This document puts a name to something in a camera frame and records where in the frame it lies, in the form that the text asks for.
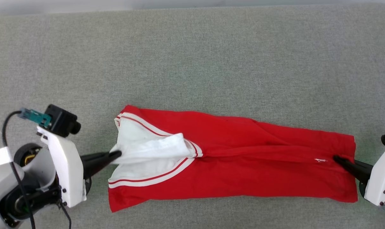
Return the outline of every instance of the black cable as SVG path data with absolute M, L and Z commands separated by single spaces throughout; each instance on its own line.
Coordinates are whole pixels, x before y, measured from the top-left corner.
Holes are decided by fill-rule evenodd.
M 10 118 L 11 118 L 13 115 L 17 115 L 17 114 L 20 114 L 20 113 L 21 113 L 21 110 L 11 112 L 11 113 L 6 117 L 6 120 L 5 120 L 4 123 L 3 123 L 3 128 L 2 128 L 1 136 L 2 136 L 2 141 L 3 141 L 4 147 L 7 147 L 7 146 L 8 146 L 8 145 L 7 145 L 7 138 L 6 138 L 6 128 L 7 128 L 7 124 L 8 124 L 8 122 L 9 122 Z M 19 178 L 19 175 L 18 175 L 17 170 L 16 170 L 16 168 L 15 168 L 14 162 L 10 162 L 10 166 L 11 166 L 11 169 L 12 169 L 14 175 L 15 175 L 15 178 L 16 178 L 16 180 L 17 180 L 18 186 L 19 186 L 19 188 L 21 189 L 21 193 L 22 193 L 22 196 L 23 196 L 23 198 L 24 198 L 25 204 L 27 205 L 28 213 L 29 213 L 29 215 L 30 215 L 30 220 L 31 220 L 31 228 L 32 228 L 32 229 L 35 229 L 34 215 L 32 214 L 31 205 L 30 205 L 29 202 L 28 202 L 27 193 L 25 192 L 24 186 L 22 186 L 22 182 L 21 182 L 21 179 Z
M 65 209 L 65 207 L 64 207 L 64 204 L 61 203 L 61 204 L 60 204 L 60 207 L 62 208 L 62 210 L 64 211 L 66 217 L 68 218 L 68 220 L 69 220 L 69 229 L 71 229 L 71 226 L 72 226 L 72 220 L 70 220 L 70 216 L 69 216 L 68 212 L 66 211 L 66 209 Z

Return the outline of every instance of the small white logo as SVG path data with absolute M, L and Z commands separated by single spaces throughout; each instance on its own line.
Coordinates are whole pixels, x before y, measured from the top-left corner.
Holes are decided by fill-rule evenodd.
M 314 158 L 316 161 L 318 161 L 319 163 L 320 162 L 326 162 L 327 160 L 324 160 L 324 159 L 317 159 L 317 158 Z

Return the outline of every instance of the gray table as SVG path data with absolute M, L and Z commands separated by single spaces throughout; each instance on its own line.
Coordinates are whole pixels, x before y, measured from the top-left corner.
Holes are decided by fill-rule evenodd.
M 375 163 L 385 150 L 385 4 L 0 18 L 0 127 L 12 110 L 49 103 L 78 115 L 70 139 L 81 154 L 109 150 L 114 117 L 133 104 L 346 133 L 356 158 Z M 35 125 L 13 119 L 8 139 L 13 150 L 38 142 Z M 361 197 L 151 200 L 111 213 L 113 170 L 69 210 L 73 228 L 385 228 L 385 212 Z M 56 207 L 35 219 L 68 227 Z

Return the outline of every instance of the red garment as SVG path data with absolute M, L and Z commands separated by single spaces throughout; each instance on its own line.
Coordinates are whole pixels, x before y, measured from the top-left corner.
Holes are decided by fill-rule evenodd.
M 112 177 L 112 212 L 149 199 L 246 195 L 357 201 L 355 178 L 332 159 L 333 155 L 340 155 L 354 162 L 353 136 L 242 117 L 134 106 L 126 106 L 117 116 L 118 126 L 123 119 L 158 136 L 183 133 L 196 146 L 197 157 L 184 158 L 175 168 L 149 178 Z

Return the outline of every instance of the red stripe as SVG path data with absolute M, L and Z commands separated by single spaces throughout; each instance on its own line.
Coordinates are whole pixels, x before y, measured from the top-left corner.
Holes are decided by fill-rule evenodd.
M 156 178 L 160 178 L 160 177 L 163 177 L 165 175 L 168 175 L 172 172 L 174 172 L 175 170 L 177 170 L 177 168 L 179 168 L 188 158 L 185 158 L 176 168 L 174 168 L 173 170 L 167 172 L 167 173 L 164 173 L 160 176 L 157 176 L 157 177 L 152 177 L 152 178 L 147 178 L 147 179 L 144 179 L 144 180 L 137 180 L 137 181 L 133 181 L 133 180 L 126 180 L 126 179 L 122 179 L 122 180 L 118 180 L 118 181 L 114 181 L 114 182 L 109 182 L 109 184 L 116 184 L 117 182 L 120 182 L 120 181 L 129 181 L 129 182 L 143 182 L 143 181 L 150 181 L 150 180 L 153 180 L 153 179 L 156 179 Z
M 139 123 L 140 125 L 144 126 L 144 128 L 148 129 L 149 131 L 153 132 L 153 133 L 156 134 L 156 135 L 159 135 L 159 136 L 166 136 L 166 137 L 170 136 L 170 135 L 161 135 L 161 134 L 159 134 L 159 133 L 156 133 L 156 132 L 154 132 L 153 130 L 151 130 L 150 128 L 148 128 L 147 126 L 145 126 L 143 123 L 137 121 L 136 119 L 132 119 L 132 118 L 125 117 L 125 116 L 122 116 L 122 117 L 117 116 L 117 118 L 119 118 L 119 119 L 120 119 L 120 118 L 125 118 L 125 119 L 133 120 L 133 121 Z
M 198 157 L 198 150 L 195 148 L 195 145 L 191 142 L 192 147 L 194 147 L 195 150 L 195 156 Z

